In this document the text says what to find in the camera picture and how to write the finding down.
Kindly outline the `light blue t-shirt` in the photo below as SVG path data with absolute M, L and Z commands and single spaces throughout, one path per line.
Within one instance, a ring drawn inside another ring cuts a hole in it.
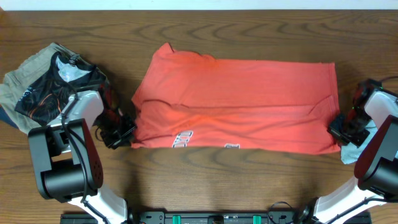
M 361 155 L 361 153 L 364 151 L 366 146 L 369 144 L 371 139 L 374 137 L 375 133 L 377 132 L 377 126 L 375 125 L 373 120 L 370 120 L 370 122 L 366 125 L 365 129 L 369 131 L 369 135 L 367 138 L 364 140 L 362 145 L 359 147 L 355 146 L 353 143 L 349 143 L 347 146 L 342 146 L 341 147 L 341 161 L 344 164 L 352 164 L 356 162 Z

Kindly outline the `red t-shirt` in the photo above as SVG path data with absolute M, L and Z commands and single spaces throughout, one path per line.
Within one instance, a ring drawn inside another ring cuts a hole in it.
M 164 44 L 132 97 L 133 148 L 225 147 L 329 154 L 333 63 L 217 59 Z

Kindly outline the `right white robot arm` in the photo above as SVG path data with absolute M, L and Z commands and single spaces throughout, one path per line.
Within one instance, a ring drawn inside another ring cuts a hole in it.
M 377 131 L 354 167 L 354 176 L 316 200 L 310 223 L 344 223 L 374 206 L 397 202 L 397 95 L 377 90 L 364 111 Z

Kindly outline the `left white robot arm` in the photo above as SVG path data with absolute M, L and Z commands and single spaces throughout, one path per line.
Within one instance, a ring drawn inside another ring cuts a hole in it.
M 80 207 L 96 223 L 133 223 L 127 201 L 104 181 L 103 166 L 90 134 L 110 149 L 129 146 L 134 125 L 119 107 L 114 90 L 86 90 L 69 96 L 64 110 L 47 125 L 31 129 L 30 154 L 39 194 Z

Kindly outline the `black orange patterned shirt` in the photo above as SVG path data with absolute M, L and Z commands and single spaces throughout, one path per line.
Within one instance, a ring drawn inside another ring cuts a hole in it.
M 78 60 L 71 65 L 71 61 L 66 55 L 55 52 L 49 69 L 27 87 L 14 110 L 43 126 L 62 112 L 75 91 L 106 81 L 96 65 Z

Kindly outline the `navy folded garment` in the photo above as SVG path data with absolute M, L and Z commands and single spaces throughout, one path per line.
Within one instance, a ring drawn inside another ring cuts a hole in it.
M 11 120 L 11 118 L 7 115 L 6 111 L 2 106 L 0 106 L 0 120 L 12 126 L 13 128 L 18 128 L 17 125 Z

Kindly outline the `khaki folded garment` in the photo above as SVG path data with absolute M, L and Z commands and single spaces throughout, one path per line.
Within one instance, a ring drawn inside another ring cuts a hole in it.
M 50 59 L 55 52 L 60 52 L 70 58 L 72 60 L 70 63 L 71 65 L 74 65 L 77 60 L 86 65 L 92 65 L 82 59 L 82 57 L 74 51 L 60 44 L 52 43 L 35 55 L 26 59 L 16 70 L 6 73 L 1 83 L 1 106 L 4 108 L 11 120 L 17 125 L 18 129 L 25 134 L 28 134 L 31 129 L 41 127 L 41 125 L 16 112 L 14 108 L 27 87 L 49 69 Z M 108 86 L 109 80 L 106 77 L 106 81 L 101 84 L 87 86 L 84 90 L 79 89 L 75 91 L 74 94 L 69 96 L 68 104 L 62 112 L 55 119 L 43 126 L 53 124 L 58 125 L 62 123 L 67 124 L 71 120 L 82 119 L 82 107 L 86 105 L 83 101 L 85 92 L 93 91 L 95 93 L 99 93 L 102 87 Z

